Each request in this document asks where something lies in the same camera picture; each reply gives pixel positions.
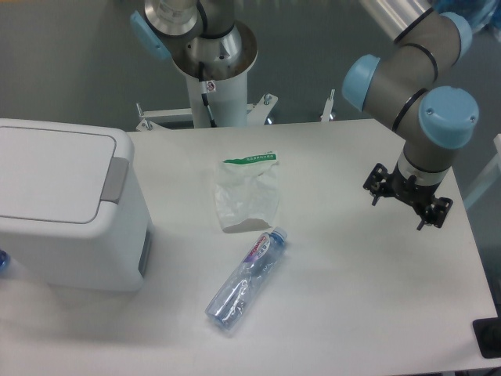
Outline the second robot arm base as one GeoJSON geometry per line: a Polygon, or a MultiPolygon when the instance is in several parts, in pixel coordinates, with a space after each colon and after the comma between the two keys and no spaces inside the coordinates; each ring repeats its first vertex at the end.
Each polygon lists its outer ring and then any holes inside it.
{"type": "Polygon", "coordinates": [[[249,70],[258,56],[256,37],[235,8],[234,1],[145,1],[130,24],[155,58],[173,60],[200,81],[221,81],[249,70]]]}

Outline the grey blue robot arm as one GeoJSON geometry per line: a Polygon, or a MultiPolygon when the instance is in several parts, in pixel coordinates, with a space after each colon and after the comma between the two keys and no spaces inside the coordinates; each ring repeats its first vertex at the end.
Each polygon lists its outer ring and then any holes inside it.
{"type": "Polygon", "coordinates": [[[397,49],[386,60],[370,54],[356,60],[342,94],[405,141],[395,168],[376,164],[363,187],[374,203],[393,197],[410,206],[420,228],[440,228],[453,201],[435,193],[469,143],[479,106],[469,92],[435,82],[465,55],[473,32],[461,15],[438,13],[427,1],[361,4],[397,49]]]}

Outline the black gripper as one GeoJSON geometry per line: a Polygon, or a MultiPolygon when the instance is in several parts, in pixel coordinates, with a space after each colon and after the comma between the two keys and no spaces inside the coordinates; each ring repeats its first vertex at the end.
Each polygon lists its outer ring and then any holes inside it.
{"type": "Polygon", "coordinates": [[[420,217],[417,230],[422,230],[425,226],[442,228],[453,206],[453,200],[448,197],[434,197],[438,187],[438,183],[425,186],[420,185],[417,180],[405,178],[398,165],[390,174],[381,163],[374,166],[362,185],[362,188],[373,198],[372,206],[376,206],[382,197],[394,196],[397,200],[412,207],[420,217]]]}

